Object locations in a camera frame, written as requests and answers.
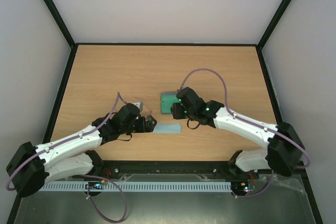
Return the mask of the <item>light blue cleaning cloth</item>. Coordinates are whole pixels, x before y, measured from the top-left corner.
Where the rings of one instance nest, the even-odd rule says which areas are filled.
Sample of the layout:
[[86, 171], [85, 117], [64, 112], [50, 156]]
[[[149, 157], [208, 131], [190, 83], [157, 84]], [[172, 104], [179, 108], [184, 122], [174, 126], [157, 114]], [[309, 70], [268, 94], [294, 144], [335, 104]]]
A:
[[179, 123], [158, 123], [154, 134], [181, 134], [181, 125]]

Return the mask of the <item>pink transparent sunglasses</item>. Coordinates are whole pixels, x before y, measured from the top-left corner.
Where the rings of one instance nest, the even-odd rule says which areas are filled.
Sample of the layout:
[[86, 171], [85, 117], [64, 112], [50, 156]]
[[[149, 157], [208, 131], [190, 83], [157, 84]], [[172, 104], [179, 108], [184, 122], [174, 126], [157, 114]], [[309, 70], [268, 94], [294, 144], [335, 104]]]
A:
[[150, 109], [149, 106], [147, 106], [145, 103], [143, 103], [144, 106], [143, 106], [143, 110], [141, 111], [141, 114], [143, 116], [148, 116], [148, 115], [152, 115], [152, 110]]

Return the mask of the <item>grey glasses case green lining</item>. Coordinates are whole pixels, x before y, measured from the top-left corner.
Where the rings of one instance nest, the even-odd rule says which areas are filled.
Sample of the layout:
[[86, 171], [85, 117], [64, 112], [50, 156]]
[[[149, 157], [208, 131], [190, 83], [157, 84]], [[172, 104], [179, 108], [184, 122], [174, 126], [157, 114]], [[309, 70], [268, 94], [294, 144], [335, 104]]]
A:
[[179, 99], [176, 97], [176, 91], [166, 91], [162, 92], [160, 95], [161, 99], [161, 114], [171, 114], [171, 107], [174, 103], [180, 103]]

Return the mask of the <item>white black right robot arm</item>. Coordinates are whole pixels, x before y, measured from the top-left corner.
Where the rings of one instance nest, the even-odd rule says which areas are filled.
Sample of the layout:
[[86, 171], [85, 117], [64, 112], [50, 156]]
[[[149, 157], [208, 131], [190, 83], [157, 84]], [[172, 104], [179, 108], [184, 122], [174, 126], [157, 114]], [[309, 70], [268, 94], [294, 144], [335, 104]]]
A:
[[305, 149], [292, 125], [285, 122], [268, 124], [231, 112], [220, 102], [205, 102], [189, 87], [179, 91], [176, 97], [178, 101], [171, 106], [174, 119], [196, 121], [199, 125], [230, 131], [260, 146], [258, 150], [234, 153], [228, 161], [232, 176], [239, 178], [255, 170], [271, 169], [290, 177], [298, 167]]

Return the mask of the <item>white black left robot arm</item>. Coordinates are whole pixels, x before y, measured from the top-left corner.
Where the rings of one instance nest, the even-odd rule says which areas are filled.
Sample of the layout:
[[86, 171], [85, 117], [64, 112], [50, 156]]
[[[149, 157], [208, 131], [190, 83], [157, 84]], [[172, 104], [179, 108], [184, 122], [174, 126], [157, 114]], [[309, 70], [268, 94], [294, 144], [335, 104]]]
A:
[[118, 112], [97, 118], [84, 129], [59, 140], [33, 145], [23, 143], [8, 163], [8, 191], [21, 198], [38, 192], [45, 184], [73, 175], [99, 175], [103, 161], [94, 148], [118, 140], [121, 135], [150, 133], [157, 125], [151, 116], [127, 103]]

